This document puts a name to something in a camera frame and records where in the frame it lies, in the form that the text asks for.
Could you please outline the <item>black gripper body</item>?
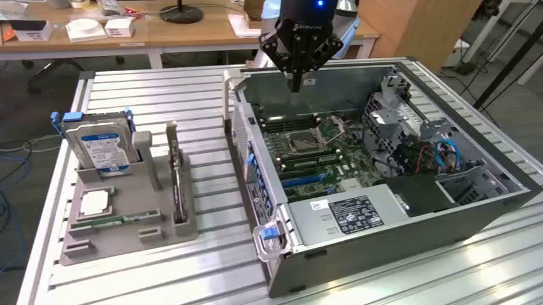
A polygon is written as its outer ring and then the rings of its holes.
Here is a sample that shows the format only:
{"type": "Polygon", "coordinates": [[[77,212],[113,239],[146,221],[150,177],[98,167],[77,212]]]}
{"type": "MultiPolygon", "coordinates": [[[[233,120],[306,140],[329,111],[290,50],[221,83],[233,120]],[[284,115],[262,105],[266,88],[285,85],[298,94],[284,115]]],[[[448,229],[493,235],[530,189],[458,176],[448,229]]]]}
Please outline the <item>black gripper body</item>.
{"type": "Polygon", "coordinates": [[[292,55],[292,72],[294,72],[294,36],[333,32],[332,20],[336,1],[281,1],[280,15],[276,23],[276,34],[292,55]]]}

